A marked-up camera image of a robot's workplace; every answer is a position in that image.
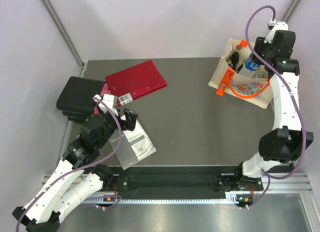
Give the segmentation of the plastic Pocari Sweat bottle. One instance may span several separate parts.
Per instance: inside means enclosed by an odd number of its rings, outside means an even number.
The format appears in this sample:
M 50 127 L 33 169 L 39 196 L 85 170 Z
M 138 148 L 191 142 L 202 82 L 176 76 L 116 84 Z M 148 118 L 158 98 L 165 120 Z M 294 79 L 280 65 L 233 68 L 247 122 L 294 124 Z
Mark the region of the plastic Pocari Sweat bottle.
M 252 78 L 254 74 L 260 69 L 260 65 L 254 62 L 253 54 L 251 53 L 250 56 L 245 60 L 242 68 L 238 72 L 239 75 L 246 78 Z

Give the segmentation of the dark bottle red cap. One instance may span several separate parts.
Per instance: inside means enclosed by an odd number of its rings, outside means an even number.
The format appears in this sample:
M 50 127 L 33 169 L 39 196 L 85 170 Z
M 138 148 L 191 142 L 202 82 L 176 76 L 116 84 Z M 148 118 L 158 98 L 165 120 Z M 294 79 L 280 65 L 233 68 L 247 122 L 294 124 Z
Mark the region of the dark bottle red cap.
M 235 51 L 232 53 L 232 55 L 230 56 L 230 59 L 231 59 L 231 64 L 230 64 L 230 67 L 235 70 L 236 67 L 237 67 L 237 64 L 240 60 L 240 53 L 241 53 L 241 50 L 242 50 L 242 45 L 241 44 L 238 44 L 236 47 L 235 47 Z

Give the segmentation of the green bottle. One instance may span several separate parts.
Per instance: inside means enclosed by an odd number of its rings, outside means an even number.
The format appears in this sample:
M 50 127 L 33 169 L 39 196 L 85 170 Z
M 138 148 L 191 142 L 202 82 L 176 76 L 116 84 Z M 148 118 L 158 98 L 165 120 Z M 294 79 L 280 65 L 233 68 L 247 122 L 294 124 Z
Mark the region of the green bottle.
M 239 73 L 239 72 L 241 71 L 241 69 L 242 69 L 243 66 L 245 65 L 246 61 L 247 61 L 246 59 L 244 59 L 244 60 L 242 61 L 242 63 L 240 64 L 240 66 L 235 70 L 236 73 Z
M 228 59 L 226 60 L 226 63 L 227 63 L 227 65 L 228 65 L 230 68 L 233 67 L 233 62 L 232 62 L 232 59 L 231 59 L 231 58 L 228 58 Z

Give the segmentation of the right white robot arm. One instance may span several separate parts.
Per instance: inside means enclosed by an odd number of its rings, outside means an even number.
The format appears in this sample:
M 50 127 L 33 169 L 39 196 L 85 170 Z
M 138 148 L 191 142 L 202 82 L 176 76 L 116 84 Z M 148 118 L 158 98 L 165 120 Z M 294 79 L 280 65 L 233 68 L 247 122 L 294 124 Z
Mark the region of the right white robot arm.
M 233 177 L 233 184 L 239 190 L 245 190 L 263 173 L 281 164 L 297 162 L 294 173 L 314 140 L 314 134 L 306 131 L 299 109 L 300 66 L 298 60 L 291 58 L 295 41 L 296 34 L 284 29 L 256 39 L 252 55 L 268 72 L 274 124 L 272 131 L 260 139 L 258 152 L 239 165 L 241 172 Z

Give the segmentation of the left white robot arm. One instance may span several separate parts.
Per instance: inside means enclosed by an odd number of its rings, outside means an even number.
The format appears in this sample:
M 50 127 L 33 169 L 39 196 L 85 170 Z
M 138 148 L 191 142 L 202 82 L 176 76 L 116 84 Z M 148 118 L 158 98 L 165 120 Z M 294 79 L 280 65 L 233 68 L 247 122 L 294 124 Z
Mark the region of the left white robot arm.
M 42 189 L 25 206 L 14 209 L 18 225 L 24 225 L 28 232 L 55 232 L 85 199 L 113 187 L 113 172 L 96 159 L 115 131 L 133 131 L 138 118 L 126 108 L 124 118 L 119 112 L 99 110 L 87 117 Z

